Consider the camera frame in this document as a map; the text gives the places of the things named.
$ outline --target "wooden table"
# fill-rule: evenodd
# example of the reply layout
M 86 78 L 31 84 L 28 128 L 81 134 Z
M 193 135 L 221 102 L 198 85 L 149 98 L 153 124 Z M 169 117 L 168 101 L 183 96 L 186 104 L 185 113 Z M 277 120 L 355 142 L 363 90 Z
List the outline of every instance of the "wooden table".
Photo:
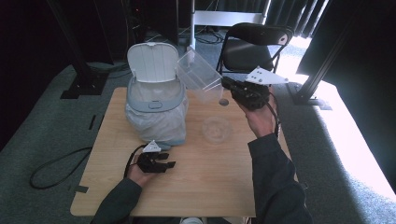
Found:
M 169 161 L 173 169 L 159 174 L 144 188 L 133 216 L 141 217 L 255 217 L 251 158 L 248 142 L 255 139 L 245 114 L 224 92 L 229 105 L 214 102 L 202 105 L 188 92 L 187 138 L 172 147 Z M 122 180 L 132 151 L 143 142 L 124 113 L 126 88 L 114 90 L 101 129 L 93 146 L 81 186 L 71 206 L 75 216 L 93 216 L 100 202 Z M 222 117 L 232 126 L 231 135 L 220 144 L 208 142 L 202 133 L 203 121 Z M 288 152 L 283 136 L 279 142 Z

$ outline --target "black pole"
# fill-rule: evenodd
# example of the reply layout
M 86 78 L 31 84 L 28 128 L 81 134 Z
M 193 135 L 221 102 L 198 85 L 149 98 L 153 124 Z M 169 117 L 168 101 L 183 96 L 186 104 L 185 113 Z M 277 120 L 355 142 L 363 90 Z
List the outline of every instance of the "black pole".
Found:
M 332 67 L 333 62 L 336 60 L 339 52 L 343 49 L 347 38 L 349 37 L 352 25 L 357 20 L 357 14 L 361 10 L 364 1 L 360 1 L 355 11 L 351 15 L 350 19 L 343 28 L 341 34 L 337 37 L 334 45 L 328 53 L 326 59 L 323 61 L 321 67 L 316 74 L 310 75 L 308 80 L 303 86 L 296 83 L 289 83 L 288 87 L 293 98 L 293 101 L 297 105 L 321 105 L 322 102 L 319 99 L 311 99 L 315 91 L 318 88 L 320 81 L 326 76 L 329 69 Z
M 64 52 L 77 73 L 70 89 L 64 91 L 61 99 L 77 99 L 80 95 L 102 94 L 108 74 L 95 74 L 87 65 L 59 1 L 47 0 L 47 4 L 57 21 L 57 24 L 53 26 L 57 31 Z

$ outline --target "human arm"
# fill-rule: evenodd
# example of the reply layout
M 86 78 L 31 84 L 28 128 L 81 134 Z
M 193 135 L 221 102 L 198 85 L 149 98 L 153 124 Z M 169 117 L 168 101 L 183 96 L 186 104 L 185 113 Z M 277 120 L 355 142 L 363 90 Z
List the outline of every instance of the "human arm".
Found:
M 274 96 L 270 105 L 276 108 Z M 248 143 L 252 158 L 257 223 L 312 223 L 302 187 L 294 180 L 295 167 L 277 142 L 275 119 L 268 105 L 253 111 L 239 105 L 257 139 Z
M 123 178 L 101 202 L 92 224 L 116 223 L 129 216 L 137 205 L 142 188 L 155 175 L 143 173 L 139 166 L 131 165 L 127 177 Z

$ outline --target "chair backrest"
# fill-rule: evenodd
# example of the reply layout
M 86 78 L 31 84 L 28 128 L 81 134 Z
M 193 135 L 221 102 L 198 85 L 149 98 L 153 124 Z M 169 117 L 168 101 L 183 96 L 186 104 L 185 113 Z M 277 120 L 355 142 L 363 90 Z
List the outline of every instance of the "chair backrest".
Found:
M 267 26 L 257 23 L 241 22 L 232 26 L 225 39 L 235 37 L 254 45 L 281 45 L 289 44 L 293 31 L 289 27 Z
M 225 66 L 229 70 L 227 72 L 249 73 L 261 65 L 262 68 L 275 72 L 280 51 L 289 44 L 292 37 L 293 31 L 289 27 L 237 23 L 224 37 L 216 70 L 222 74 Z M 267 48 L 271 45 L 280 46 L 273 56 Z

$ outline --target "electrical cord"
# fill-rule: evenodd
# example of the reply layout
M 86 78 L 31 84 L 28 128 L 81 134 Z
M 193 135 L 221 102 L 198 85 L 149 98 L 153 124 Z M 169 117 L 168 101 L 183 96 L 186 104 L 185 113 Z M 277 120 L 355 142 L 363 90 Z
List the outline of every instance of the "electrical cord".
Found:
M 275 125 L 275 135 L 276 135 L 276 137 L 279 137 L 280 120 L 279 120 L 279 118 L 277 116 L 277 114 L 279 114 L 279 109 L 278 109 L 278 106 L 277 106 L 277 99 L 271 92 L 270 92 L 270 94 L 274 97 L 274 103 L 275 103 L 275 106 L 276 106 L 276 112 L 275 112 L 275 110 L 271 107 L 271 105 L 268 102 L 265 102 L 265 104 L 268 106 L 268 108 L 270 109 L 271 113 L 273 114 L 273 116 L 275 118 L 275 123 L 276 123 L 276 125 Z
M 216 40 L 215 41 L 210 41 L 210 40 L 203 39 L 201 37 L 195 37 L 195 39 L 198 42 L 201 42 L 201 43 L 204 43 L 204 44 L 221 44 L 222 42 L 224 42 L 224 37 L 222 35 L 216 34 L 215 32 L 209 32 L 208 34 L 209 35 L 213 35 L 216 38 Z
M 140 148 L 146 147 L 147 145 L 148 145 L 148 144 L 141 145 L 140 147 L 137 147 L 137 148 L 134 150 L 134 152 L 131 154 L 131 156 L 129 157 L 128 162 L 126 162 L 126 165 L 125 165 L 125 170 L 124 170 L 124 175 L 123 175 L 124 178 L 128 175 L 129 167 L 130 167 L 131 165 L 135 165 L 135 163 L 131 164 L 132 159 L 134 158 L 134 154 L 136 154 L 137 150 L 139 150 Z
M 59 181 L 57 181 L 57 182 L 55 182 L 55 183 L 53 183 L 53 184 L 49 184 L 49 185 L 47 185 L 47 186 L 39 186 L 39 185 L 37 185 L 37 184 L 35 183 L 35 181 L 34 181 L 34 180 L 35 180 L 35 175 L 36 175 L 40 170 L 42 170 L 42 169 L 44 169 L 45 167 L 47 167 L 47 166 L 49 166 L 49 165 L 55 163 L 56 161 L 60 161 L 60 160 L 62 160 L 62 159 L 64 159 L 64 158 L 66 158 L 66 157 L 69 157 L 69 156 L 71 156 L 71 155 L 73 155 L 73 154 L 75 154 L 75 153 L 78 153 L 78 152 L 84 151 L 84 150 L 88 150 L 88 152 L 84 155 L 84 157 L 78 162 L 78 164 L 73 168 L 73 170 L 72 170 L 67 176 L 65 176 L 65 177 L 62 178 L 61 180 L 59 180 Z M 68 153 L 68 154 L 66 154 L 66 155 L 64 155 L 64 156 L 62 156 L 62 157 L 60 157 L 60 158 L 58 158 L 58 159 L 55 159 L 55 160 L 52 160 L 52 161 L 48 161 L 48 162 L 46 162 L 46 163 L 40 165 L 38 168 L 36 168 L 36 169 L 32 172 L 32 174 L 31 174 L 31 176 L 30 176 L 30 180 L 29 180 L 30 186 L 31 186 L 33 189 L 50 189 L 50 188 L 53 188 L 53 187 L 55 187 L 55 186 L 57 186 L 57 185 L 63 183 L 70 175 L 72 175 L 72 174 L 77 170 L 77 168 L 82 164 L 82 162 L 91 154 L 91 151 L 92 151 L 92 147 L 84 147 L 84 148 L 81 148 L 81 149 L 72 151 L 72 152 L 70 152 L 70 153 Z

